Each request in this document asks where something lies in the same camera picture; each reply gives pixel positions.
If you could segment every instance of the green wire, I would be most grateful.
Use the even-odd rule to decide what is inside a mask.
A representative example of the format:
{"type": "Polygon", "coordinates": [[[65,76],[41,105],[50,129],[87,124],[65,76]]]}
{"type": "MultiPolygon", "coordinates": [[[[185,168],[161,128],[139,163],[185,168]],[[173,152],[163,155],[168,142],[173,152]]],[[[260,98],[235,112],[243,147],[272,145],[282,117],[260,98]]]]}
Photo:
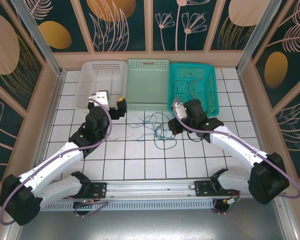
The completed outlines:
{"type": "Polygon", "coordinates": [[[133,129],[137,129],[137,128],[140,128],[140,127],[144,126],[147,129],[153,130],[154,133],[144,134],[141,137],[139,137],[136,141],[144,142],[145,140],[139,140],[139,139],[144,138],[145,136],[152,136],[153,135],[154,145],[157,149],[168,150],[168,149],[174,148],[177,145],[177,140],[175,139],[176,136],[172,134],[172,131],[164,129],[164,124],[157,121],[157,116],[155,116],[155,114],[161,114],[162,115],[162,120],[163,120],[163,116],[165,116],[168,120],[170,120],[170,118],[167,115],[165,115],[163,112],[158,112],[157,111],[157,112],[154,112],[151,116],[145,117],[144,120],[139,118],[142,121],[142,123],[139,126],[131,126],[130,124],[127,123],[127,120],[125,120],[125,122],[127,123],[127,125],[129,127],[133,128],[133,129]],[[161,148],[157,145],[156,141],[158,141],[158,140],[163,141],[163,142],[166,142],[166,140],[170,140],[170,141],[174,140],[175,143],[171,147],[161,148]]]}

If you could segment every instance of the leaf pattern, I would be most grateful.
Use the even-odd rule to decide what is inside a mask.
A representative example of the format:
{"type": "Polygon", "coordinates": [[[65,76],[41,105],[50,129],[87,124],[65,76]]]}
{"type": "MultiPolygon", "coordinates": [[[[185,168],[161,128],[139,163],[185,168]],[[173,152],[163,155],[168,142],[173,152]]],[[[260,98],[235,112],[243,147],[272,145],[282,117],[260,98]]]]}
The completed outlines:
{"type": "Polygon", "coordinates": [[[34,19],[43,20],[53,8],[51,0],[25,0],[34,19]]]}
{"type": "Polygon", "coordinates": [[[300,26],[295,25],[290,27],[285,33],[282,40],[283,49],[286,52],[298,52],[300,53],[300,26]]]}

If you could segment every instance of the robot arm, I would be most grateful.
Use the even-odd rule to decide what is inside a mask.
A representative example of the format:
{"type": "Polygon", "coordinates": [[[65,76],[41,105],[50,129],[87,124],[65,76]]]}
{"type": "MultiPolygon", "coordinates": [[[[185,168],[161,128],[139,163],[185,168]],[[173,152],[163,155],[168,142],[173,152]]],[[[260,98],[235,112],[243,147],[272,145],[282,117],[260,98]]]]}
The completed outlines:
{"type": "Polygon", "coordinates": [[[127,112],[126,100],[121,98],[117,102],[117,109],[115,109],[109,108],[109,99],[108,91],[98,91],[91,96],[88,103],[89,114],[85,117],[85,122],[58,152],[19,177],[10,174],[3,180],[0,206],[3,206],[14,189],[28,180],[13,195],[5,208],[6,212],[19,225],[30,222],[39,213],[40,208],[48,204],[78,193],[81,193],[81,196],[85,196],[88,193],[91,181],[79,171],[73,172],[66,179],[50,183],[67,168],[88,156],[97,147],[83,150],[78,148],[92,146],[102,141],[107,135],[111,119],[115,120],[125,116],[127,112]],[[109,111],[111,119],[93,100],[98,101],[109,111]],[[61,154],[72,149],[77,150],[61,154]],[[29,180],[29,177],[44,165],[46,166],[29,180]]]}
{"type": "MultiPolygon", "coordinates": [[[[239,139],[239,137],[229,131],[223,122],[215,117],[207,117],[199,100],[193,99],[184,104],[176,103],[175,111],[185,125],[195,130],[208,131],[207,133],[196,132],[199,138],[222,148],[246,169],[246,172],[228,169],[216,172],[210,178],[210,183],[216,193],[221,189],[250,192],[259,203],[267,204],[289,186],[289,181],[259,156],[265,157],[286,172],[280,155],[277,153],[269,155],[241,139],[240,142],[243,144],[236,141],[235,139],[239,139]],[[254,154],[249,149],[253,149],[258,154],[254,154]]],[[[170,120],[168,126],[174,135],[183,131],[190,132],[176,118],[170,120]]]]}

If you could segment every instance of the enclosure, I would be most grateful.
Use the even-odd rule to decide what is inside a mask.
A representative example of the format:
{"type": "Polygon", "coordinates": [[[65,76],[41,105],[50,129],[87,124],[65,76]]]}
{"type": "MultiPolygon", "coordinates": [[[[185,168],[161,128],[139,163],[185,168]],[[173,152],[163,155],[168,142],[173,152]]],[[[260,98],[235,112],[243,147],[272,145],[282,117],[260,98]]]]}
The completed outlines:
{"type": "MultiPolygon", "coordinates": [[[[76,95],[90,61],[125,66],[115,102],[125,97],[128,111],[104,144],[54,180],[80,171],[107,183],[106,200],[120,207],[90,220],[56,203],[25,226],[0,224],[0,239],[76,239],[77,225],[84,239],[300,239],[300,198],[261,205],[242,194],[233,211],[217,215],[211,197],[197,198],[189,186],[243,166],[194,133],[154,137],[174,117],[173,66],[211,65],[218,111],[210,117],[280,154],[300,187],[300,0],[0,0],[0,192],[8,175],[51,157],[85,122],[76,95]],[[138,210],[121,205],[136,201],[138,210]],[[153,201],[167,205],[143,205],[153,201]]],[[[297,191],[290,184],[285,193],[297,191]]]]}

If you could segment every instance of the wallpaper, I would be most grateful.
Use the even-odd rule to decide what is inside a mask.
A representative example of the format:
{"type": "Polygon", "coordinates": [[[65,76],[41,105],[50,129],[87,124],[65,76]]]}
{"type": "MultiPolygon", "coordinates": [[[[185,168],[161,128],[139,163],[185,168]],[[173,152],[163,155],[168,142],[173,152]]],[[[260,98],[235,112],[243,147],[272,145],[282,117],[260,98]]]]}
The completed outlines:
{"type": "Polygon", "coordinates": [[[256,54],[258,53],[261,45],[263,44],[264,42],[264,39],[266,38],[266,36],[268,35],[268,33],[270,32],[272,26],[275,24],[279,14],[281,13],[283,7],[285,6],[285,4],[287,3],[287,0],[282,0],[278,10],[273,14],[273,18],[268,26],[268,28],[266,29],[266,31],[264,32],[262,38],[260,39],[258,45],[256,46],[256,48],[254,49],[253,53],[252,53],[252,58],[255,58],[256,54]]]}
{"type": "Polygon", "coordinates": [[[42,65],[0,4],[0,86],[28,108],[42,65]]]}
{"type": "Polygon", "coordinates": [[[154,0],[153,50],[202,51],[215,0],[154,0]]]}
{"type": "Polygon", "coordinates": [[[300,178],[300,93],[276,115],[276,119],[300,178]]]}
{"type": "Polygon", "coordinates": [[[145,51],[144,0],[80,0],[96,52],[145,51]]]}
{"type": "Polygon", "coordinates": [[[211,50],[243,50],[269,0],[226,0],[211,50]]]}
{"type": "Polygon", "coordinates": [[[274,107],[300,81],[300,0],[296,0],[256,63],[274,107]]]}
{"type": "Polygon", "coordinates": [[[0,98],[0,181],[5,173],[23,118],[0,98]]]}
{"type": "Polygon", "coordinates": [[[24,2],[52,52],[88,51],[70,0],[24,2]]]}

